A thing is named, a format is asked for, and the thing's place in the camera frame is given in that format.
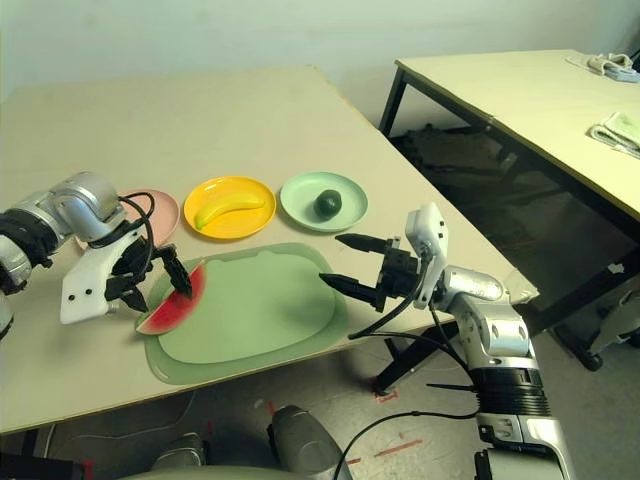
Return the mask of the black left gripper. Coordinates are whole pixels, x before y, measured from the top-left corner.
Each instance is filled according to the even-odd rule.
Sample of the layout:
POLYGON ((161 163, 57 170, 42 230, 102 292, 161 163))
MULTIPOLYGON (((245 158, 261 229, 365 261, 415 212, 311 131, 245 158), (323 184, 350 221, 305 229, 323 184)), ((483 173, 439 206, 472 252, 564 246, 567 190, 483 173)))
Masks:
POLYGON ((132 310, 147 312, 147 303, 137 283, 153 270, 153 262, 157 259, 162 260, 174 290, 191 299, 193 289, 189 273, 180 262, 175 246, 152 246, 145 236, 138 236, 116 261, 106 282, 105 299, 122 300, 132 310))

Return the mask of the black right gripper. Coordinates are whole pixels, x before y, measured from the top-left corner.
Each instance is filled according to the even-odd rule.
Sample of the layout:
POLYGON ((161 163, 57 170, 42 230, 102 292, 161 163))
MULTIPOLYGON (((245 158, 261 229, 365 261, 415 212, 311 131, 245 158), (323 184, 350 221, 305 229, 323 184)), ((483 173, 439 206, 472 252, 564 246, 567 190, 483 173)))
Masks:
POLYGON ((377 312, 382 312, 388 298, 413 300, 420 285, 421 261, 409 251, 399 248, 400 238, 381 239, 358 233, 335 236, 340 243, 362 252, 383 254, 376 286, 361 284, 358 280, 335 273, 320 273, 320 279, 339 293, 365 302, 377 312))

